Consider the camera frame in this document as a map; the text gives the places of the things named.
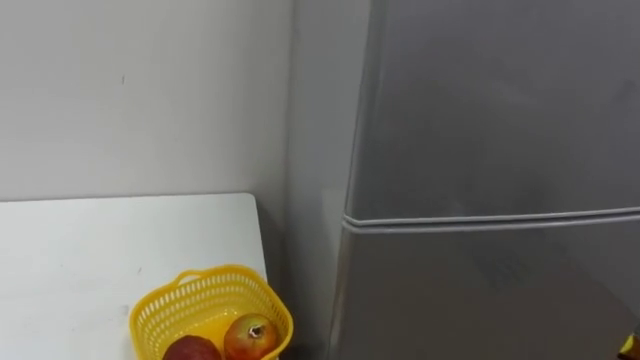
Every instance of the yellow basket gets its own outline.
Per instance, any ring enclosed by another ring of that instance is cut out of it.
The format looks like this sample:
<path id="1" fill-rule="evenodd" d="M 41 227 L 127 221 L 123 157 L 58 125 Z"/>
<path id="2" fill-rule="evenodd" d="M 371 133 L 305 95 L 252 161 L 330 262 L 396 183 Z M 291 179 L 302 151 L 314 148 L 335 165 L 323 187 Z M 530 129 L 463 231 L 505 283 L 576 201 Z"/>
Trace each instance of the yellow basket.
<path id="1" fill-rule="evenodd" d="M 275 359 L 291 340 L 293 319 L 266 281 L 244 266 L 183 272 L 138 302 L 129 328 L 140 360 L 161 360 L 169 345 L 187 334 L 210 339 L 224 353 L 225 332 L 247 313 L 268 317 L 278 329 L 280 345 L 263 358 Z"/>

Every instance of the refrigerator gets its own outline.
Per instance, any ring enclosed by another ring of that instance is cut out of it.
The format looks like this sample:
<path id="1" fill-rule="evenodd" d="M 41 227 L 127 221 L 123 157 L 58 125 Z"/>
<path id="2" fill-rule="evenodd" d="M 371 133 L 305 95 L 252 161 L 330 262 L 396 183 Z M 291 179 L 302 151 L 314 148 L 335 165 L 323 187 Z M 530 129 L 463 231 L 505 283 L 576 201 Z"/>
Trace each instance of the refrigerator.
<path id="1" fill-rule="evenodd" d="M 640 315 L 640 3 L 298 0 L 301 359 L 613 359 Z"/>

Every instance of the red apple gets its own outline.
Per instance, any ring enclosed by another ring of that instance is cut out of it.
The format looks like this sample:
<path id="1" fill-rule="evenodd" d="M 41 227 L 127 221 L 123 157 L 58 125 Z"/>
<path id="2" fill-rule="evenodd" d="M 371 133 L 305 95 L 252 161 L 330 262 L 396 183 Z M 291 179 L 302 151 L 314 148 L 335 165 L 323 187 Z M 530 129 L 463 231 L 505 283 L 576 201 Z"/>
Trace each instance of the red apple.
<path id="1" fill-rule="evenodd" d="M 278 329 L 260 314 L 247 314 L 224 335 L 227 360 L 260 360 L 278 347 Z"/>
<path id="2" fill-rule="evenodd" d="M 187 335 L 174 341 L 162 360 L 222 360 L 222 355 L 211 340 Z"/>

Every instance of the white table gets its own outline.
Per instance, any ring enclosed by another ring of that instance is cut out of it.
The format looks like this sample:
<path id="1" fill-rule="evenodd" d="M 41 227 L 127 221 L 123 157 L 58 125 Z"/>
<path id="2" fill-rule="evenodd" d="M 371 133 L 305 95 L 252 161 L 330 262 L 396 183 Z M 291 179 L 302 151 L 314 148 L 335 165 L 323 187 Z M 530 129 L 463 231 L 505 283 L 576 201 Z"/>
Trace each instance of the white table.
<path id="1" fill-rule="evenodd" d="M 134 359 L 135 303 L 227 263 L 266 277 L 249 194 L 0 203 L 0 359 Z"/>

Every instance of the refrigerator door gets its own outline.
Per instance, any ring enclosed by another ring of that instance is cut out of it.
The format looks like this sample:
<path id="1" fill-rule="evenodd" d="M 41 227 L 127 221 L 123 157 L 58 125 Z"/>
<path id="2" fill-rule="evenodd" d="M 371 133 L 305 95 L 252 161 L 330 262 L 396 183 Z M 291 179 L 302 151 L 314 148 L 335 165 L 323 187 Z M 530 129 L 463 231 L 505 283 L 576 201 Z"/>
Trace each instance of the refrigerator door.
<path id="1" fill-rule="evenodd" d="M 352 223 L 640 207 L 640 2 L 372 7 Z"/>
<path id="2" fill-rule="evenodd" d="M 557 225 L 345 230 L 330 360 L 615 358 L 640 222 Z"/>

